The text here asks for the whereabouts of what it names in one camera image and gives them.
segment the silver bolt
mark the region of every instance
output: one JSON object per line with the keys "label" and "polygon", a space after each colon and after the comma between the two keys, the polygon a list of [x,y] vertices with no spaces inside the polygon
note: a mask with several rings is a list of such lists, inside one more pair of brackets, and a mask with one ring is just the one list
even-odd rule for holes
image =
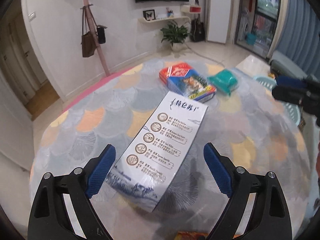
{"label": "silver bolt", "polygon": [[270,178],[272,178],[272,179],[276,177],[275,173],[272,172],[272,171],[269,171],[269,172],[268,172],[268,176],[269,176]]}
{"label": "silver bolt", "polygon": [[245,172],[244,167],[237,167],[237,172],[241,174],[244,173]]}
{"label": "silver bolt", "polygon": [[51,176],[51,173],[50,173],[50,172],[47,172],[47,173],[45,173],[45,174],[43,175],[43,178],[44,178],[44,179],[48,179],[48,178],[50,178],[50,176]]}
{"label": "silver bolt", "polygon": [[74,174],[80,174],[82,172],[82,168],[76,168],[73,172]]}

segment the pink pole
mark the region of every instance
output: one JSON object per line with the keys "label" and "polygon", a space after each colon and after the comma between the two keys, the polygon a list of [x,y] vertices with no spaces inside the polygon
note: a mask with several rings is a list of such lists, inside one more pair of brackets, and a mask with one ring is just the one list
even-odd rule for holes
{"label": "pink pole", "polygon": [[100,44],[98,42],[98,37],[97,37],[97,34],[96,34],[96,29],[95,29],[95,26],[94,26],[94,22],[92,20],[91,14],[89,12],[89,7],[88,7],[89,0],[83,0],[83,4],[85,6],[85,10],[86,10],[86,13],[87,13],[89,29],[90,29],[90,32],[93,35],[94,42],[96,43],[96,46],[97,46],[97,52],[98,52],[98,55],[99,55],[99,58],[100,58],[100,61],[101,61],[101,65],[102,65],[106,75],[110,76],[110,72],[109,72],[108,67],[107,67],[106,59],[105,59],[105,57],[103,55],[101,46],[100,46]]}

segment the tablecloth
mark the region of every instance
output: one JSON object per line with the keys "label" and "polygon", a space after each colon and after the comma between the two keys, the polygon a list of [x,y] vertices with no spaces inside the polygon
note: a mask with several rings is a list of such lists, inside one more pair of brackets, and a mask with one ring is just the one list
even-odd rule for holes
{"label": "tablecloth", "polygon": [[[204,76],[221,67],[185,61]],[[44,132],[31,176],[33,201],[45,172],[70,173],[97,157],[107,144],[116,148],[116,160],[166,95],[158,73],[178,62],[149,60],[114,78],[59,116]],[[274,171],[287,200],[293,235],[299,229],[308,202],[310,166],[304,140],[286,115],[256,81],[234,71],[239,87],[231,97],[217,93],[205,104],[207,112],[198,134],[171,185],[152,213],[134,206],[106,182],[91,203],[115,240],[173,239],[178,231],[209,232],[228,198],[222,194],[203,158],[212,142],[220,154],[250,173]],[[243,233],[254,201],[250,195],[237,233]],[[80,234],[74,214],[70,220]]]}

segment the white flower pot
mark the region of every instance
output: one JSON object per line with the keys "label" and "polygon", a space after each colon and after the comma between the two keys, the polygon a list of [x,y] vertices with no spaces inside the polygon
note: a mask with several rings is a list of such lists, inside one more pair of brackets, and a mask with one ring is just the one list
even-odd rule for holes
{"label": "white flower pot", "polygon": [[171,45],[171,49],[173,52],[179,52],[183,49],[183,44],[182,43],[174,43]]}

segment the potted plant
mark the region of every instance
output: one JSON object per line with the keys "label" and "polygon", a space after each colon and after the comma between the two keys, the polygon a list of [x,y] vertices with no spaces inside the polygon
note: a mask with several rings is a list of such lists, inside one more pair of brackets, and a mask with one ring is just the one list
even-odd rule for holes
{"label": "potted plant", "polygon": [[185,39],[188,37],[189,32],[188,29],[181,25],[180,27],[175,21],[170,21],[166,28],[161,29],[163,33],[163,41],[169,41],[171,44],[171,49],[174,52],[178,52],[183,49],[183,43]]}

